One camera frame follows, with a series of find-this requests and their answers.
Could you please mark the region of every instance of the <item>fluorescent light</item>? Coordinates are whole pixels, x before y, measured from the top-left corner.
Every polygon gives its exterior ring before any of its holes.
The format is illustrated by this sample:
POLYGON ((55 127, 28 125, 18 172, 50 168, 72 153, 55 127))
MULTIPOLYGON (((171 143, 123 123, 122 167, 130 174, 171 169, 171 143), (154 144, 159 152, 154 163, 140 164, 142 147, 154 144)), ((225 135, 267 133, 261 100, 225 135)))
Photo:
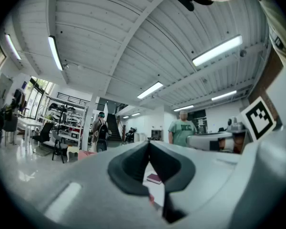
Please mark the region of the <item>fluorescent light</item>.
POLYGON ((243 43, 243 37, 241 35, 238 35, 230 40, 228 40, 227 42, 224 42, 218 46, 216 46, 215 48, 205 52, 204 54, 198 56, 197 58, 193 59, 193 64, 195 66, 199 66, 207 61, 209 61, 210 59, 234 48, 237 47, 239 45, 241 45, 243 43))
POLYGON ((194 105, 190 105, 190 106, 183 107, 183 108, 180 108, 180 109, 174 109, 174 111, 177 112, 177 111, 180 111, 180 110, 183 110, 183 109, 191 109, 191 108, 194 108, 194 105))
POLYGON ((145 92, 140 94, 138 96, 138 98, 142 99, 142 98, 146 97, 148 94, 151 94, 152 92, 156 91, 157 89, 159 89, 162 86, 163 85, 160 82, 157 82, 155 85, 153 85, 152 87, 148 88, 145 92))
POLYGON ((235 90, 235 91, 233 91, 233 92, 229 92, 229 93, 227 93, 227 94, 223 94, 223 95, 220 95, 220 96, 218 96, 218 97, 213 97, 213 98, 212 98, 212 101, 217 100, 217 99, 220 99, 220 98, 223 98, 223 97, 231 96, 231 95, 236 94, 236 93, 237 93, 237 91, 235 90))
POLYGON ((56 62, 57 68, 60 71, 62 71, 61 61, 59 59, 59 55, 58 55, 58 52, 57 52, 57 46, 56 46, 55 37, 54 36, 49 36, 48 40, 49 40, 49 44, 50 44, 51 51, 52 51, 54 60, 56 62))
POLYGON ((21 60, 19 53, 17 52, 13 42, 11 41, 10 35, 6 34, 5 37, 6 37, 6 40, 8 40, 8 43, 9 43, 10 48, 12 49, 13 53, 16 55, 16 58, 21 60))

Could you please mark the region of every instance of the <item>book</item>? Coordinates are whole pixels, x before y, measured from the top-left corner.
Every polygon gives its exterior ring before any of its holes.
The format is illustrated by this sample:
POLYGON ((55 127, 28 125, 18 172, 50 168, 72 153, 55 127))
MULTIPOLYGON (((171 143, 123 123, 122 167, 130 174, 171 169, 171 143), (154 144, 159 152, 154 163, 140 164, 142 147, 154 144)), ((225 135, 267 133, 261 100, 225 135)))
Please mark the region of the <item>book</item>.
POLYGON ((150 174, 147 177, 147 180, 151 181, 151 182, 154 182, 154 183, 157 183, 157 184, 161 184, 161 182, 162 182, 161 179, 156 174, 150 174))

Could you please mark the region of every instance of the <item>green t-shirt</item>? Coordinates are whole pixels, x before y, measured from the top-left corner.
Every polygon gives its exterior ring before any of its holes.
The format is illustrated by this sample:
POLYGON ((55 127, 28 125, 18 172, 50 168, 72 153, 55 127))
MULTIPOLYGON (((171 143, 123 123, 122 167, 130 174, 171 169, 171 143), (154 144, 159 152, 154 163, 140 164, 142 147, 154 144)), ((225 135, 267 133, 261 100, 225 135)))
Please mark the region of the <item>green t-shirt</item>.
POLYGON ((186 147, 186 138, 197 132, 192 121, 176 120, 171 123, 169 132, 173 133, 173 143, 186 147))

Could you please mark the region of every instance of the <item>floor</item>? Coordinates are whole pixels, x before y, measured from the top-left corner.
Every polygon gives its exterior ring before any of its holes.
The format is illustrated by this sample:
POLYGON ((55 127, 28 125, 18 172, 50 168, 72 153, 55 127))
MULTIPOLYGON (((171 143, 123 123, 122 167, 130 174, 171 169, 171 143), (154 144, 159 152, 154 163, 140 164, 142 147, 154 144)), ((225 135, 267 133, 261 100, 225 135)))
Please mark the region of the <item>floor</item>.
MULTIPOLYGON (((108 149, 120 145, 121 142, 109 141, 108 149)), ((70 153, 68 163, 64 156, 63 164, 60 156, 55 155, 52 161, 52 150, 46 146, 39 149, 36 143, 34 147, 43 156, 33 153, 31 147, 26 150, 21 136, 16 137, 15 145, 7 142, 5 146, 3 141, 0 147, 0 177, 9 191, 37 207, 36 201, 43 196, 44 184, 72 167, 77 161, 77 155, 70 153)))

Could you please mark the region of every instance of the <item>column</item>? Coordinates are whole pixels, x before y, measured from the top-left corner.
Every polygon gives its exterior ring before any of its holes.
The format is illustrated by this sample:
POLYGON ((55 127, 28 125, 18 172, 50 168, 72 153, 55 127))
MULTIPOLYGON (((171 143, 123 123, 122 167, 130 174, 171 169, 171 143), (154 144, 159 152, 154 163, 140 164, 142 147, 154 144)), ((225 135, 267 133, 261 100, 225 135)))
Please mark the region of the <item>column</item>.
POLYGON ((90 105, 88 107, 87 115, 85 118, 85 124, 84 124, 84 129, 83 129, 83 134, 82 134, 82 150, 84 151, 88 151, 89 127, 90 127, 91 117, 93 115, 93 109, 94 109, 94 105, 98 97, 97 96, 98 94, 99 94, 99 91, 96 91, 92 94, 90 105))

